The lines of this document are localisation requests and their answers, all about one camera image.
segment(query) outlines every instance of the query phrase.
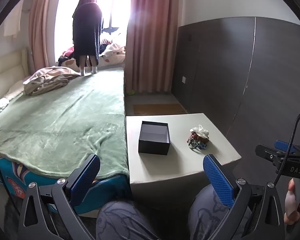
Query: gray pants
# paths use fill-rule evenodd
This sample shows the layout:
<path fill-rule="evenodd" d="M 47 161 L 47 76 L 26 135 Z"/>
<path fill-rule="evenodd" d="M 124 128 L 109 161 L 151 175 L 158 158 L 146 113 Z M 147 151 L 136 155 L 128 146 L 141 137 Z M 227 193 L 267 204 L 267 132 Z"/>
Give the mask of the gray pants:
<path fill-rule="evenodd" d="M 229 208 L 223 205 L 212 185 L 196 196 L 188 215 L 190 240 L 205 240 L 219 225 Z M 232 239 L 240 239 L 250 216 L 247 209 Z M 105 204 L 97 218 L 97 240 L 158 240 L 155 225 L 133 202 L 113 201 Z"/>

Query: metal screw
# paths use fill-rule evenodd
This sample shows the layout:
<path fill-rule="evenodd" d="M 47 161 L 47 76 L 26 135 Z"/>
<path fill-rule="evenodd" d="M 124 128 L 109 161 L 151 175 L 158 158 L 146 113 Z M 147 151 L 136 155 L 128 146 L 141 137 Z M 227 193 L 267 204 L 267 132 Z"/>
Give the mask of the metal screw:
<path fill-rule="evenodd" d="M 240 185 L 246 184 L 246 181 L 245 181 L 244 179 L 238 179 L 237 182 L 238 182 Z"/>
<path fill-rule="evenodd" d="M 58 179 L 57 183 L 59 185 L 63 185 L 65 183 L 65 179 L 63 179 L 63 178 L 62 179 Z"/>
<path fill-rule="evenodd" d="M 35 187 L 35 182 L 31 182 L 30 184 L 29 184 L 29 188 L 34 188 Z"/>
<path fill-rule="evenodd" d="M 268 182 L 267 185 L 268 185 L 269 188 L 274 188 L 275 187 L 275 185 L 272 182 Z"/>

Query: black dress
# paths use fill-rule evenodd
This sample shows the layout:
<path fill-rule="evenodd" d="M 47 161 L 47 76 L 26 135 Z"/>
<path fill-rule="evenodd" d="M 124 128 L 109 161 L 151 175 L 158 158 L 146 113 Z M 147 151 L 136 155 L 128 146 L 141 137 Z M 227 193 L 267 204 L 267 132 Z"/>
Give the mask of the black dress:
<path fill-rule="evenodd" d="M 73 15 L 74 58 L 95 56 L 99 64 L 102 12 L 94 2 L 80 5 Z"/>

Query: blue gripper pad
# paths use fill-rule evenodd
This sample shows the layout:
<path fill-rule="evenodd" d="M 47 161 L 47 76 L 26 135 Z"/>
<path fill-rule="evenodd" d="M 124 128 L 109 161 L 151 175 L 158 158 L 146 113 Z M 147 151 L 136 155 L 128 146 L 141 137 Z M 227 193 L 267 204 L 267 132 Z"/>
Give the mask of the blue gripper pad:
<path fill-rule="evenodd" d="M 203 158 L 203 170 L 221 202 L 231 208 L 234 203 L 233 187 L 208 155 Z"/>
<path fill-rule="evenodd" d="M 278 149 L 278 150 L 281 150 L 283 152 L 286 152 L 287 149 L 288 149 L 288 144 L 285 143 L 285 142 L 282 142 L 282 141 L 275 141 L 275 148 Z M 294 153 L 295 152 L 295 148 L 294 146 L 292 145 L 291 146 L 291 149 L 290 149 L 290 153 Z"/>
<path fill-rule="evenodd" d="M 78 206 L 83 201 L 93 180 L 100 171 L 100 159 L 97 155 L 85 167 L 73 187 L 70 189 L 71 199 L 69 201 L 72 207 Z"/>

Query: hand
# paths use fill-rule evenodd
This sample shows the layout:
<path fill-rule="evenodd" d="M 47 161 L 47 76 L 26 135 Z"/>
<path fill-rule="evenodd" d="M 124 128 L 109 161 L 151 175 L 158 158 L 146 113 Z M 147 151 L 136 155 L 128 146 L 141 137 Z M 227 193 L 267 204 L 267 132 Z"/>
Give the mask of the hand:
<path fill-rule="evenodd" d="M 289 181 L 288 190 L 291 191 L 291 192 L 295 192 L 294 179 L 291 179 Z M 285 213 L 284 222 L 285 222 L 285 224 L 293 225 L 295 222 L 297 222 L 299 220 L 299 218 L 300 218 L 300 213 L 298 211 L 292 212 L 289 217 L 287 217 L 287 215 Z"/>

